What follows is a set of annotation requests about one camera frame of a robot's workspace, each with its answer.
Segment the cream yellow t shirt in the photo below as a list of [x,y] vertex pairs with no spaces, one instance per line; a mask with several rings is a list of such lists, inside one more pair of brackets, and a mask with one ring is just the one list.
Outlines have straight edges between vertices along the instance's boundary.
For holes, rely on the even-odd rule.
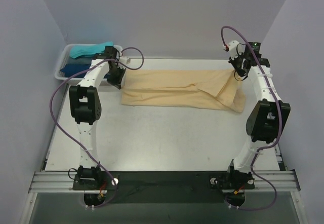
[[242,113],[246,96],[232,69],[136,70],[126,73],[121,103]]

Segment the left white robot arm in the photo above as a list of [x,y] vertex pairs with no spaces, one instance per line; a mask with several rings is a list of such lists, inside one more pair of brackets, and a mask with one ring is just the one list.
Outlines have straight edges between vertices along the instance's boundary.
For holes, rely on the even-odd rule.
[[118,64],[119,51],[114,46],[106,46],[92,59],[90,71],[76,85],[69,88],[71,116],[74,118],[80,142],[80,164],[76,181],[97,189],[104,184],[107,174],[97,160],[96,127],[101,117],[102,106],[98,88],[107,76],[107,82],[117,89],[122,87],[126,69]]

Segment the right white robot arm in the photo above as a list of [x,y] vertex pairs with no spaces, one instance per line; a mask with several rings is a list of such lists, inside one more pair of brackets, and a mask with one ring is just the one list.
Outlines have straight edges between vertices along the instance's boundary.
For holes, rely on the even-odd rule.
[[225,183],[232,188],[253,183],[251,168],[265,149],[277,144],[291,111],[290,105],[278,96],[270,63],[261,57],[260,46],[260,43],[238,41],[227,45],[228,62],[234,68],[234,75],[251,81],[257,99],[246,122],[248,138],[224,175]]

